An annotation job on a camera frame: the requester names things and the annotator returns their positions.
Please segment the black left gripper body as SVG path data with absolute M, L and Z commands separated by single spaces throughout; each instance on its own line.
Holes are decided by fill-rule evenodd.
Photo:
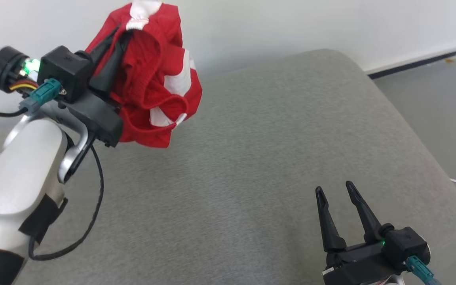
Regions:
M 64 107 L 58 117 L 62 125 L 80 135 L 91 134 L 108 147 L 119 144 L 123 121 L 116 109 L 92 90 L 86 89 L 72 102 L 67 102 L 65 92 L 60 91 L 58 105 Z

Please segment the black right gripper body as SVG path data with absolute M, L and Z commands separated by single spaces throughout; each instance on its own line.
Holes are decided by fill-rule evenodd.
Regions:
M 323 282 L 326 285 L 403 285 L 404 280 L 381 251 L 385 243 L 367 243 L 327 253 Z

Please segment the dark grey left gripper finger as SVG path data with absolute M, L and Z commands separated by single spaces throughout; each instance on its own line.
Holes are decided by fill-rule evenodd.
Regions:
M 91 76 L 96 73 L 98 67 L 102 67 L 100 71 L 102 76 L 114 76 L 116 74 L 122 58 L 122 44 L 118 39 L 115 39 L 119 27 L 118 25 L 90 51 L 92 61 Z
M 132 31 L 125 31 L 120 38 L 115 39 L 116 31 L 112 31 L 90 53 L 96 67 L 101 67 L 101 70 L 91 77 L 89 88 L 95 95 L 110 104 L 113 104 L 113 100 L 110 99 L 112 85 L 132 36 Z

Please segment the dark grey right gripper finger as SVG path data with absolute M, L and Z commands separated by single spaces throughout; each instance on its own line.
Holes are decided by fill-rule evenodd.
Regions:
M 348 195 L 353 205 L 355 205 L 359 214 L 363 229 L 364 241 L 366 243 L 382 242 L 383 238 L 380 236 L 379 230 L 382 227 L 378 218 L 372 212 L 367 202 L 363 199 L 356 186 L 351 181 L 346 182 Z
M 319 223 L 323 242 L 323 249 L 326 253 L 345 251 L 347 244 L 344 238 L 340 237 L 334 221 L 329 212 L 329 204 L 323 189 L 320 186 L 315 188 L 315 196 L 318 207 Z

